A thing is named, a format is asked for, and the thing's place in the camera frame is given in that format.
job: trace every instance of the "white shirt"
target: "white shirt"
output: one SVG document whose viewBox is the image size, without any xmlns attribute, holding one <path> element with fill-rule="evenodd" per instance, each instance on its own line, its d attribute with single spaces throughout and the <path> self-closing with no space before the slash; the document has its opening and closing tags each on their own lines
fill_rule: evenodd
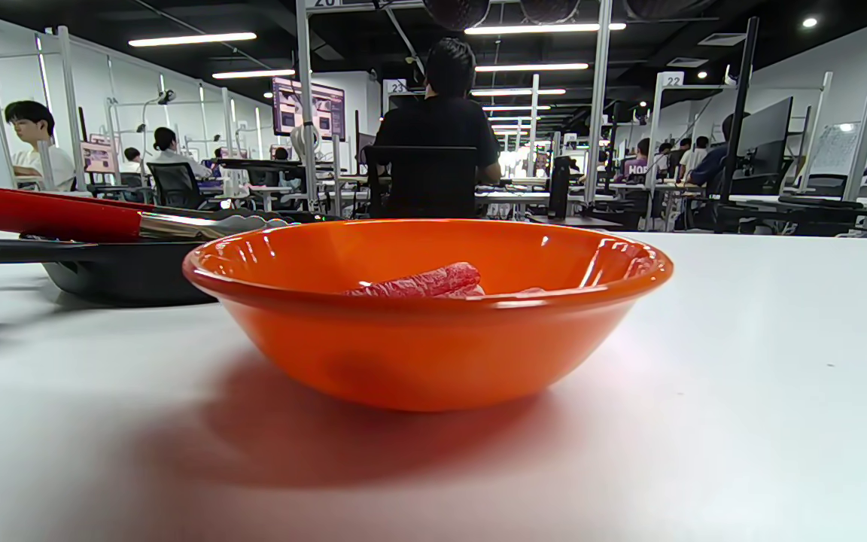
<svg viewBox="0 0 867 542">
<path fill-rule="evenodd" d="M 187 157 L 185 154 L 179 154 L 178 152 L 169 150 L 168 148 L 165 151 L 160 152 L 158 157 L 148 160 L 147 162 L 149 164 L 182 164 L 183 162 L 186 162 L 186 164 L 190 165 L 190 168 L 193 168 L 193 175 L 197 178 L 212 178 L 213 176 L 213 171 L 210 171 L 210 168 L 196 162 L 192 157 Z"/>
<path fill-rule="evenodd" d="M 684 157 L 681 157 L 681 165 L 684 166 L 685 174 L 695 171 L 695 168 L 698 168 L 698 164 L 701 164 L 707 155 L 707 148 L 692 148 L 692 150 L 685 152 Z"/>
<path fill-rule="evenodd" d="M 35 169 L 39 175 L 45 176 L 42 172 L 42 157 L 39 156 L 38 150 L 28 148 L 28 150 L 18 151 L 13 154 L 12 158 L 13 165 L 20 168 Z M 72 158 L 62 148 L 51 145 L 49 147 L 49 165 L 52 167 L 54 190 L 59 192 L 72 190 L 72 182 L 75 181 L 75 164 L 72 162 Z"/>
<path fill-rule="evenodd" d="M 143 175 L 149 175 L 149 168 L 145 167 L 145 164 L 140 164 L 131 160 L 120 164 L 120 174 L 138 174 L 140 168 Z"/>
</svg>

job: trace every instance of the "ceiling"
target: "ceiling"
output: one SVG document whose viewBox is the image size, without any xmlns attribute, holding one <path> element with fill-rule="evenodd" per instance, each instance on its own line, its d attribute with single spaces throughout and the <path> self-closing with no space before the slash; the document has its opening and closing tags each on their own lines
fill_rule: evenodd
<svg viewBox="0 0 867 542">
<path fill-rule="evenodd" d="M 700 41 L 715 33 L 743 33 L 747 18 L 760 17 L 756 68 L 796 55 L 867 26 L 867 2 L 857 0 L 718 0 L 681 20 L 644 22 L 628 16 L 623 0 L 613 0 L 613 21 L 628 23 L 611 33 L 608 57 L 607 101 L 631 112 L 639 102 L 651 102 L 658 72 L 678 57 L 704 59 L 699 69 L 683 69 L 687 82 L 702 83 L 698 72 L 710 73 L 703 82 L 716 83 L 732 64 L 737 71 L 742 44 L 704 46 Z M 581 0 L 576 22 L 598 19 L 598 0 Z M 459 35 L 438 26 L 424 9 L 394 10 L 406 37 L 421 55 L 445 35 Z M 802 27 L 806 17 L 818 26 Z M 173 71 L 211 81 L 215 72 L 248 69 L 295 68 L 296 15 L 292 0 L 0 0 L 0 18 L 22 26 L 44 29 L 66 25 L 73 35 L 97 42 Z M 519 4 L 492 4 L 485 24 L 519 24 L 524 21 Z M 250 31 L 254 41 L 235 42 L 237 50 L 223 44 L 195 44 L 134 48 L 135 38 L 189 35 L 189 25 L 209 34 Z M 311 59 L 314 72 L 369 71 L 382 78 L 403 78 L 420 87 L 422 76 L 405 41 L 387 14 L 378 11 L 316 14 L 310 18 Z M 536 62 L 593 62 L 596 33 L 469 35 L 478 65 L 536 64 Z M 475 88 L 529 87 L 529 72 L 479 73 Z M 592 99 L 591 69 L 544 72 L 541 88 L 566 89 L 563 96 L 541 96 L 540 103 L 556 105 L 540 122 L 541 133 L 552 128 L 578 129 L 589 115 Z M 265 79 L 233 79 L 221 82 L 233 92 L 264 100 Z M 699 99 L 707 93 L 669 93 L 671 100 Z M 529 104 L 530 96 L 497 96 L 484 103 Z"/>
</svg>

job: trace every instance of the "person in white shirt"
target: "person in white shirt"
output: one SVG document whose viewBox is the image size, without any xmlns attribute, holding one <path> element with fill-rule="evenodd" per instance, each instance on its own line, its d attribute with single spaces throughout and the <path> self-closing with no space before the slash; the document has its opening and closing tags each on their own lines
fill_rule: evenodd
<svg viewBox="0 0 867 542">
<path fill-rule="evenodd" d="M 56 121 L 48 107 L 38 102 L 13 102 L 6 106 L 6 121 L 15 128 L 15 135 L 32 146 L 28 150 L 11 155 L 13 171 L 17 176 L 42 174 L 42 157 L 38 153 L 39 142 L 45 143 L 49 152 L 49 167 L 52 172 L 53 189 L 69 192 L 75 184 L 75 162 L 65 151 L 53 144 L 52 133 Z"/>
<path fill-rule="evenodd" d="M 179 154 L 178 145 L 176 144 L 176 132 L 169 128 L 159 127 L 152 133 L 152 138 L 155 143 L 152 145 L 154 150 L 159 151 L 158 157 L 147 160 L 149 164 L 182 164 L 185 162 L 193 169 L 193 175 L 196 178 L 212 178 L 213 171 L 210 168 L 193 160 L 192 157 L 187 157 L 185 154 Z"/>
<path fill-rule="evenodd" d="M 698 164 L 708 155 L 708 145 L 711 143 L 709 138 L 704 136 L 698 137 L 695 141 L 695 148 L 685 152 L 684 157 L 681 157 L 681 172 L 678 174 L 678 181 L 684 179 L 690 172 L 695 171 Z"/>
<path fill-rule="evenodd" d="M 142 154 L 138 148 L 130 147 L 123 151 L 123 156 L 126 157 L 124 164 L 120 165 L 120 172 L 123 174 L 138 174 L 149 175 L 149 168 L 142 163 Z"/>
</svg>

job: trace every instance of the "man in black shirt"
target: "man in black shirt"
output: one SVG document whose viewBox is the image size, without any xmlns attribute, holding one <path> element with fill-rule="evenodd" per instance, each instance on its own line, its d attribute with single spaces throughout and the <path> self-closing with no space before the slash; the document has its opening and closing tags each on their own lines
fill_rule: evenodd
<svg viewBox="0 0 867 542">
<path fill-rule="evenodd" d="M 497 159 L 500 145 L 497 144 L 484 109 L 477 102 L 467 99 L 474 83 L 474 66 L 474 52 L 470 45 L 455 38 L 438 41 L 427 56 L 427 95 L 423 102 L 388 112 L 376 133 L 375 145 L 477 148 L 478 179 L 488 183 L 499 181 L 501 169 Z M 429 190 L 412 191 L 407 188 L 409 179 L 399 179 L 396 167 L 391 174 L 392 205 L 397 200 L 406 206 L 424 205 L 417 199 L 429 195 Z M 445 184 L 452 181 L 456 182 L 453 175 L 443 175 L 443 178 L 438 179 L 438 182 Z M 444 189 L 445 193 L 469 189 L 472 198 L 474 186 L 444 186 Z M 406 199 L 412 199 L 412 202 L 406 202 Z"/>
</svg>

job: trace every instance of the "black t-shirt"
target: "black t-shirt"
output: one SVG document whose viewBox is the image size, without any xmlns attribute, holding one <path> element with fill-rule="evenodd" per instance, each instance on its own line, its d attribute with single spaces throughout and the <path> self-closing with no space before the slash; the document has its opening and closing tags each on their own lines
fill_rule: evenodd
<svg viewBox="0 0 867 542">
<path fill-rule="evenodd" d="M 462 97 L 434 96 L 388 112 L 375 145 L 475 147 L 479 168 L 495 164 L 500 155 L 484 109 Z"/>
</svg>

